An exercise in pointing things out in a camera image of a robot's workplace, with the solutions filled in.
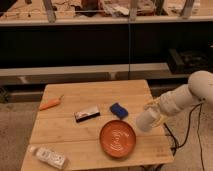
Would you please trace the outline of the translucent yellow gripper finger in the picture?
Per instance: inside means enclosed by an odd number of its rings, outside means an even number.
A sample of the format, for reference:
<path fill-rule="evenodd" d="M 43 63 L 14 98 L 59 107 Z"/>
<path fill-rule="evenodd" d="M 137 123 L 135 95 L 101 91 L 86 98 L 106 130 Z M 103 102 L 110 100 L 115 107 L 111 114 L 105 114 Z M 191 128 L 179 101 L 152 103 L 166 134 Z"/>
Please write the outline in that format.
<path fill-rule="evenodd" d="M 152 127 L 158 127 L 162 125 L 167 120 L 167 116 L 160 115 L 160 118 L 152 124 Z"/>

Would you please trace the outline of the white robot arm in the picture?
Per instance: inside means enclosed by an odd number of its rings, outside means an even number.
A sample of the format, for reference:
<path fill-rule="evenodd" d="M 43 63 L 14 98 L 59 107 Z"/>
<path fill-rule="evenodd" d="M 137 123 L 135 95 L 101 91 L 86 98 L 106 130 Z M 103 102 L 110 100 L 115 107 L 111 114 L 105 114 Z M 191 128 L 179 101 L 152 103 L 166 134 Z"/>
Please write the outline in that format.
<path fill-rule="evenodd" d="M 196 71 L 189 76 L 186 84 L 161 94 L 155 102 L 159 118 L 152 124 L 153 127 L 163 124 L 190 105 L 202 102 L 213 105 L 213 73 Z"/>

